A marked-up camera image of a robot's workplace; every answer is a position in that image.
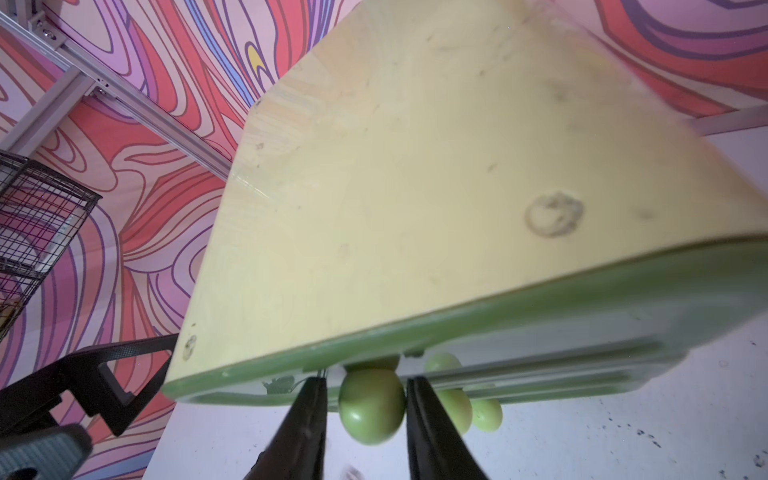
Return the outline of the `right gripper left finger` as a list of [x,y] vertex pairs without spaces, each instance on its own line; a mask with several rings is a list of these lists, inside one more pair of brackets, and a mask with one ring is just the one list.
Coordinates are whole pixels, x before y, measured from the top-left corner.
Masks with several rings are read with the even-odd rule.
[[307,379],[272,441],[245,479],[322,479],[327,413],[326,379]]

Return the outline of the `green yellow drawer cabinet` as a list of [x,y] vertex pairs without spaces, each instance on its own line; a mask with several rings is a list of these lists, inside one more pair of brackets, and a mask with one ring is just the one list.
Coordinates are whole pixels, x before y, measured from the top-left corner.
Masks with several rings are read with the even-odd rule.
[[163,387],[358,441],[424,376],[487,401],[631,391],[767,309],[767,201],[532,1],[364,1],[253,106]]

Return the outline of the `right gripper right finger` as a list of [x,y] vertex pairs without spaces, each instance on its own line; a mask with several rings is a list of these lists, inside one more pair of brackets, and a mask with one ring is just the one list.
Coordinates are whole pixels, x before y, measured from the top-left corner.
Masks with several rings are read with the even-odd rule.
[[407,381],[406,402],[411,479],[487,479],[425,377]]

